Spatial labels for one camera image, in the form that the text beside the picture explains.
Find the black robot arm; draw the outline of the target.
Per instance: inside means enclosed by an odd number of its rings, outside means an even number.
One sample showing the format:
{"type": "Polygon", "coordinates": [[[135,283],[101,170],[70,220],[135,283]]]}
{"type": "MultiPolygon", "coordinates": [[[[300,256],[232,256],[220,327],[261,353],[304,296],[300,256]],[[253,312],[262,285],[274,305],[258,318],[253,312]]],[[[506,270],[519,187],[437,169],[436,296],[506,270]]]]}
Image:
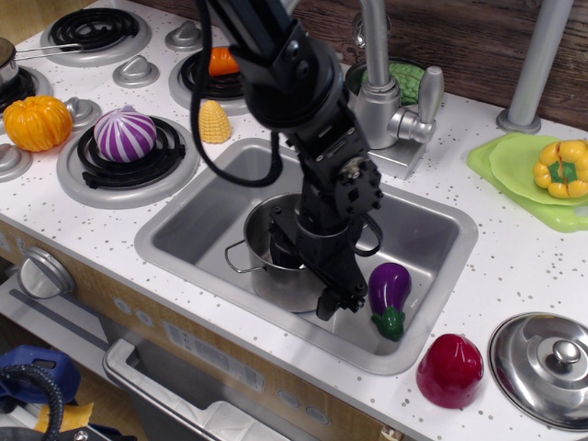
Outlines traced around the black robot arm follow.
{"type": "Polygon", "coordinates": [[[334,53],[309,37],[278,1],[199,1],[201,62],[190,105],[198,113],[211,55],[211,27],[219,24],[242,76],[245,102],[271,132],[277,148],[285,136],[303,173],[296,205],[270,210],[270,248],[278,261],[300,264],[323,283],[317,316],[329,320],[339,309],[359,310],[368,285],[358,265],[356,244],[364,228],[381,229],[371,218],[382,199],[380,174],[355,115],[334,53]]]}

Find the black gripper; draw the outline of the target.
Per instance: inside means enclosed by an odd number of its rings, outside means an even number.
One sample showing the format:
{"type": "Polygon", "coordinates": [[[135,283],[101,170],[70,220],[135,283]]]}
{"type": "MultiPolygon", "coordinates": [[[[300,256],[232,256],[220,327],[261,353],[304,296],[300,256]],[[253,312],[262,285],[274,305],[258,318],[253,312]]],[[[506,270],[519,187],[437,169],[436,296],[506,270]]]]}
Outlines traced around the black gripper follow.
{"type": "Polygon", "coordinates": [[[273,264],[289,269],[307,268],[325,285],[316,316],[329,321],[339,309],[359,311],[368,294],[368,283],[356,261],[356,244],[365,223],[356,220],[339,232],[317,234],[302,227],[293,208],[274,205],[269,216],[273,264]]]}

